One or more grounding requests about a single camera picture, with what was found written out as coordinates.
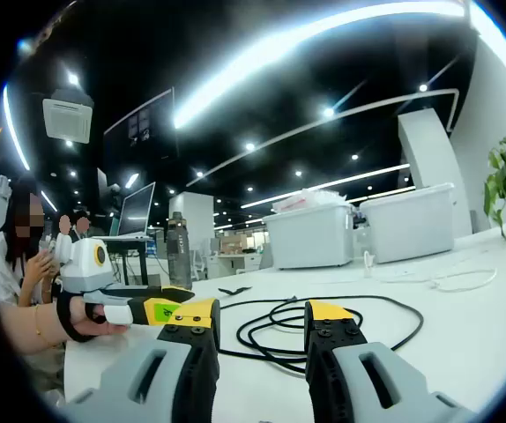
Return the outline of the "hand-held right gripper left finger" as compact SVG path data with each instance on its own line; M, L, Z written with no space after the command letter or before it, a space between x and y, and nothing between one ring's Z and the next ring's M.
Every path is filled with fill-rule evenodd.
M220 302L181 305L65 406L69 422L210 422L220 377Z

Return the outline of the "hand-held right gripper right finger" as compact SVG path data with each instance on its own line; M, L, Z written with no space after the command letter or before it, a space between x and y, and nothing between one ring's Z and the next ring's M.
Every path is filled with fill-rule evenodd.
M369 343L353 314L305 303L304 337L315 422L472 422L474 413L441 392L386 345Z

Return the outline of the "person's left hand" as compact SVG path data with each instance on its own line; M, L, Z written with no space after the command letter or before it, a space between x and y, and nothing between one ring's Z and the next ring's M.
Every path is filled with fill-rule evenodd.
M123 334L129 328L127 325L117 325L109 322L96 323L94 319L104 316L104 307L93 304L92 311L86 313L86 304L82 297L74 296L70 302L71 324L81 335L104 336Z

